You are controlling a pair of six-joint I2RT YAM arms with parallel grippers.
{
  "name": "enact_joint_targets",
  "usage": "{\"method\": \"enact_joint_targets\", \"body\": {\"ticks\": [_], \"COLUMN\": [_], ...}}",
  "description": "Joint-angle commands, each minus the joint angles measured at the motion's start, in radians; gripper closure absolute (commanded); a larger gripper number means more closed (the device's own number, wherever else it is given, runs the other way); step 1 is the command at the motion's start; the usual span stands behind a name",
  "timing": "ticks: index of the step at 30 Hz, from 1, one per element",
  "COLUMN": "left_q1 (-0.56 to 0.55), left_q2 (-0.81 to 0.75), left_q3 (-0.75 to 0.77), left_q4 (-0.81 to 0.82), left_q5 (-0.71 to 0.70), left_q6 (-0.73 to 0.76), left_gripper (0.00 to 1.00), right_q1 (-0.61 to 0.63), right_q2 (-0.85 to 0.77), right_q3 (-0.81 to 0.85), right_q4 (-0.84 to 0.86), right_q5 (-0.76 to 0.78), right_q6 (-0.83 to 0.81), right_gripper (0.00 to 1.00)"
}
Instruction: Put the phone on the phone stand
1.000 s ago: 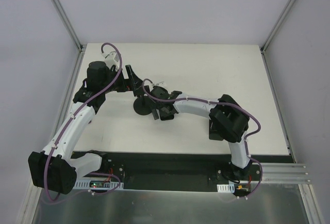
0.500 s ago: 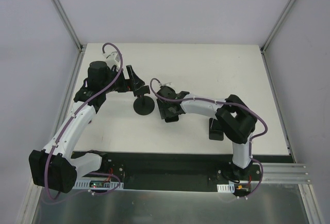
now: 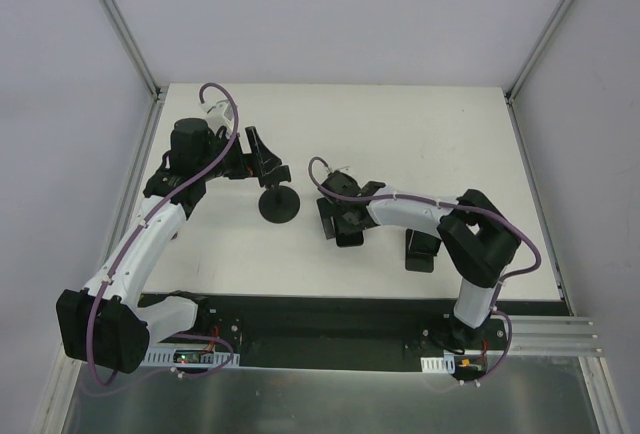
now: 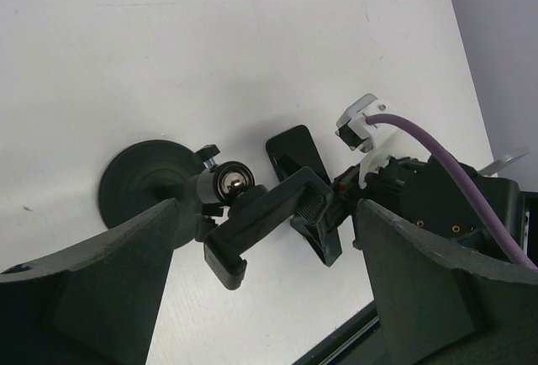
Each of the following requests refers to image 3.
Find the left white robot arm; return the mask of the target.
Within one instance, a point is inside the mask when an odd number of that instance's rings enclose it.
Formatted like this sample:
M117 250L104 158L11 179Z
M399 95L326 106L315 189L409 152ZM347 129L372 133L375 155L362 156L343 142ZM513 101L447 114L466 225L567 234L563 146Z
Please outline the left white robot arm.
M199 118L174 124L170 148L146 183L129 231L82 289L66 289L56 302L68 357L130 374L156 343L178 334L199 343L213 333L202 294L174 291L147 307L139 299L164 249L204 197L208 181L255 178L264 190L260 199L270 201L276 187L291 180L288 166L266 147L256 128L245 133L249 152L227 127L212 130Z

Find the black round base phone stand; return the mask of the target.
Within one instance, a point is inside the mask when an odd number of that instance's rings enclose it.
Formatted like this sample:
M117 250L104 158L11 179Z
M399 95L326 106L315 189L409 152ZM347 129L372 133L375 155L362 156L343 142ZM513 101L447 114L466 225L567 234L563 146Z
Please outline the black round base phone stand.
M299 213L300 197L287 183L284 182L276 188L264 188L259 198L259 212L270 223L288 223Z

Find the black folding phone stand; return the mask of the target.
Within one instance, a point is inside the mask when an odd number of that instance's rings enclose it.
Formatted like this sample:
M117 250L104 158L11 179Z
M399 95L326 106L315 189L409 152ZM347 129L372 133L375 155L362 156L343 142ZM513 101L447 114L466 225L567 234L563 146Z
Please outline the black folding phone stand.
M432 273L441 240L429 234L405 231L405 269L410 272Z

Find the silver edged black phone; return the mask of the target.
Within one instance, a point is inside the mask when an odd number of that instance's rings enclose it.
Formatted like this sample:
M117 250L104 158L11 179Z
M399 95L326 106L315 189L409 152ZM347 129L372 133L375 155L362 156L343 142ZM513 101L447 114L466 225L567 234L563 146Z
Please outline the silver edged black phone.
M427 252L428 243L425 234L419 231L407 229L405 232L406 253L410 255L423 255Z

